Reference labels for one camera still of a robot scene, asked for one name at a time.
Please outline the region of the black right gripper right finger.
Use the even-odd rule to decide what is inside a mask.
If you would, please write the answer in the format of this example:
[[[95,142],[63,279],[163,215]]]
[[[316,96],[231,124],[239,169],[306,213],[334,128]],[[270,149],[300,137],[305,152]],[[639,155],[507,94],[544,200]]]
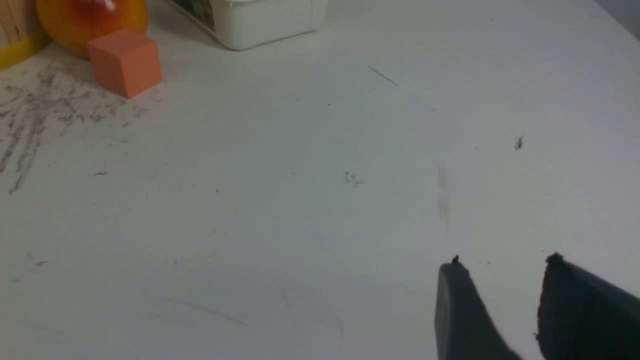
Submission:
[[[554,253],[546,258],[535,339],[546,360],[637,360],[640,300]]]

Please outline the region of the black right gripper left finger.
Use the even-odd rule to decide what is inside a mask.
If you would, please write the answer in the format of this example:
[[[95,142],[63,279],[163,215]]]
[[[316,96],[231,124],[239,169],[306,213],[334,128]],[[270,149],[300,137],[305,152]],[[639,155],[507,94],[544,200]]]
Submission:
[[[439,360],[521,358],[500,335],[457,255],[438,270],[434,330]]]

